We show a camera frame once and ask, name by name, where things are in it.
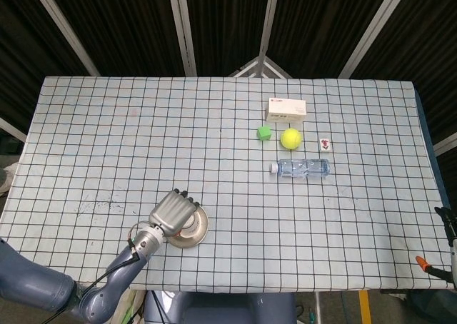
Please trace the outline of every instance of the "tennis ball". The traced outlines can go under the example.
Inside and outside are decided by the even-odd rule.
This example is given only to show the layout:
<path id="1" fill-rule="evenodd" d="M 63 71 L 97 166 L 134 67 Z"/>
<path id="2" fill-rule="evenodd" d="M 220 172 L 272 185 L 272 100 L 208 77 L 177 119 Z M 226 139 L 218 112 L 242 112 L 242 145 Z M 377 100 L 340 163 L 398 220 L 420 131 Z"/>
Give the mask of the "tennis ball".
<path id="1" fill-rule="evenodd" d="M 300 146 L 301 140 L 303 140 L 303 137 L 300 131 L 294 128 L 286 129 L 281 135 L 281 144 L 287 149 L 297 148 Z"/>

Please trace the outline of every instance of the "plastic bottle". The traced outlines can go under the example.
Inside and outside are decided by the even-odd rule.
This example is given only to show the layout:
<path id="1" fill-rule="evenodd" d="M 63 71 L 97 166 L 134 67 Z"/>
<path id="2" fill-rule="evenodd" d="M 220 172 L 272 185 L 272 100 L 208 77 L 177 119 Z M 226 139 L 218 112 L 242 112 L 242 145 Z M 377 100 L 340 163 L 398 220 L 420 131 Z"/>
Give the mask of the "plastic bottle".
<path id="1" fill-rule="evenodd" d="M 292 178 L 326 177 L 330 173 L 330 167 L 326 159 L 279 160 L 270 165 L 270 172 Z"/>

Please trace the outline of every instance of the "grid tablecloth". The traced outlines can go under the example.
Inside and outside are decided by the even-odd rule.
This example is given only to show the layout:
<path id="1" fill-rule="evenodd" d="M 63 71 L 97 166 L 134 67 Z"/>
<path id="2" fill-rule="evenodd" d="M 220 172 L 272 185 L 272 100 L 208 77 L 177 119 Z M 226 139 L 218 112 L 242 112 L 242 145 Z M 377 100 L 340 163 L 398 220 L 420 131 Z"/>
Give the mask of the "grid tablecloth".
<path id="1" fill-rule="evenodd" d="M 257 139 L 269 97 L 306 100 L 297 150 L 279 143 L 288 124 Z M 327 158 L 331 175 L 277 178 L 268 165 L 280 158 Z M 173 188 L 203 204 L 208 235 L 162 245 L 134 288 L 446 287 L 414 260 L 450 265 L 410 82 L 46 78 L 0 236 L 91 282 Z"/>

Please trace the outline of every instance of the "bottle cap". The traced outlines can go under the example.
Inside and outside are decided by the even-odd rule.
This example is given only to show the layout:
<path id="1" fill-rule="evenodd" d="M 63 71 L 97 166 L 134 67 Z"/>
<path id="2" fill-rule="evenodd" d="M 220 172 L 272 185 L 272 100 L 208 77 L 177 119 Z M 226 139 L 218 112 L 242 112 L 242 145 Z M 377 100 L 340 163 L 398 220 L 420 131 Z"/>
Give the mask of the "bottle cap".
<path id="1" fill-rule="evenodd" d="M 276 162 L 270 164 L 270 173 L 278 173 L 278 164 Z"/>

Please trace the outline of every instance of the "green cube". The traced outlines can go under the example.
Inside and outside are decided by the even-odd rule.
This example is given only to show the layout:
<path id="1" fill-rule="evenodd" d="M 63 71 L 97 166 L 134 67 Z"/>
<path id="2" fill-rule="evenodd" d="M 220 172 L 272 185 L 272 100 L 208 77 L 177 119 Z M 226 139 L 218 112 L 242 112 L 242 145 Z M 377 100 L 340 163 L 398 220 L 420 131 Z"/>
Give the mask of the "green cube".
<path id="1" fill-rule="evenodd" d="M 257 137 L 260 141 L 269 140 L 271 137 L 271 129 L 269 126 L 261 126 L 257 129 Z"/>

